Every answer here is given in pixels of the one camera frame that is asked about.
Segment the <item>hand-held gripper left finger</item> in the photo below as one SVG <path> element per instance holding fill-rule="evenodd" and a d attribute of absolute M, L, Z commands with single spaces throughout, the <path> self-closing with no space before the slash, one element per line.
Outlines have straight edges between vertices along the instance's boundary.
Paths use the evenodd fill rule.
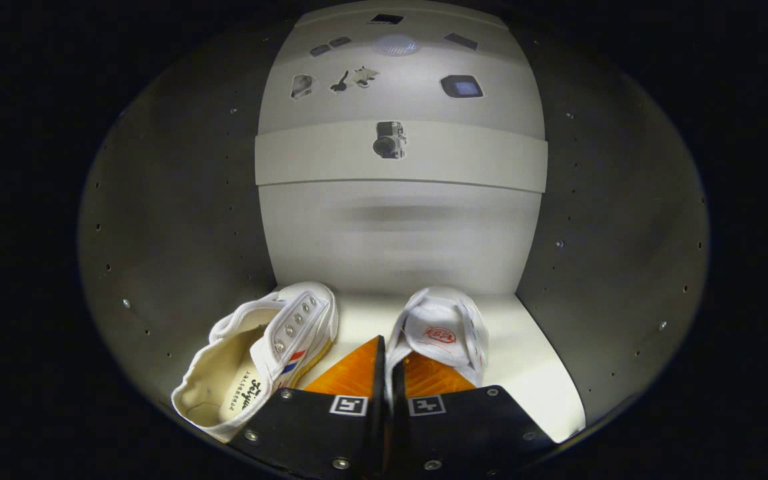
<path fill-rule="evenodd" d="M 385 340 L 372 343 L 369 395 L 326 395 L 283 388 L 229 446 L 295 479 L 381 479 L 385 456 Z"/>

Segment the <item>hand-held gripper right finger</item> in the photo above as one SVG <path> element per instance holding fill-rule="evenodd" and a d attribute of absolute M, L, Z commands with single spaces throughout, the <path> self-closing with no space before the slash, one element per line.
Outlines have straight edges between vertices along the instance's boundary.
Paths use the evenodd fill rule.
<path fill-rule="evenodd" d="M 554 441 L 499 385 L 409 397 L 393 371 L 393 479 L 515 479 Z"/>

